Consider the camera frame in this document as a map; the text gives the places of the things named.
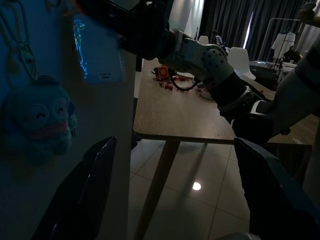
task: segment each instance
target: curtain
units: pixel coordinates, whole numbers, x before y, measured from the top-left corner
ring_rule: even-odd
[[[277,35],[291,28],[296,33],[299,21],[272,20],[272,18],[297,19],[305,0],[255,0],[250,34],[247,40],[247,51],[251,61],[271,61],[273,50],[271,46]]]
[[[212,42],[216,30],[228,47],[241,47],[257,0],[206,0],[201,34]]]

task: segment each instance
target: wall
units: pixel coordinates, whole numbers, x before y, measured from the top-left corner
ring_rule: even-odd
[[[320,17],[320,0],[316,1],[315,15]],[[316,39],[320,36],[320,28],[310,25],[305,25],[299,43],[296,47],[296,50],[301,54],[305,55],[305,52],[308,51]]]
[[[200,28],[204,2],[204,0],[174,0],[169,18],[170,28],[179,29],[194,38],[197,28]]]
[[[127,233],[128,192],[133,117],[135,56],[123,52],[126,81],[109,85],[83,84],[77,55],[72,51],[73,34],[63,7],[48,9],[45,0],[23,1],[28,13],[31,47],[41,74],[62,81],[76,106],[77,137],[68,154],[52,164],[35,168],[23,158],[0,151],[0,239],[29,240],[46,211],[57,187],[94,143],[117,136],[118,144],[109,199],[99,239],[124,240]],[[119,0],[130,8],[130,0]],[[4,10],[17,25],[10,9]],[[10,88],[26,84],[20,62],[9,51],[15,43],[0,20],[0,104]]]

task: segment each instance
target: wooden table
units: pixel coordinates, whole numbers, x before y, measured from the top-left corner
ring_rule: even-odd
[[[220,116],[217,104],[199,97],[196,90],[170,91],[159,86],[151,73],[158,60],[144,61],[134,131],[143,139],[165,140],[134,239],[142,240],[157,207],[180,142],[233,144],[235,134],[230,124]],[[255,81],[249,82],[268,99],[275,92]],[[310,115],[292,126],[287,136],[277,135],[270,147],[310,148],[314,143],[319,119]]]

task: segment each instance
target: label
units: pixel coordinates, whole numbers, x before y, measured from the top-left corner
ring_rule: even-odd
[[[101,83],[110,83],[112,82],[111,73],[110,72],[98,72],[99,82]]]

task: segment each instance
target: plush toy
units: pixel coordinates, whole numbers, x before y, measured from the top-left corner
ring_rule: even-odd
[[[12,151],[24,152],[34,165],[66,153],[77,125],[75,107],[59,82],[49,76],[14,89],[5,106],[4,140]]]

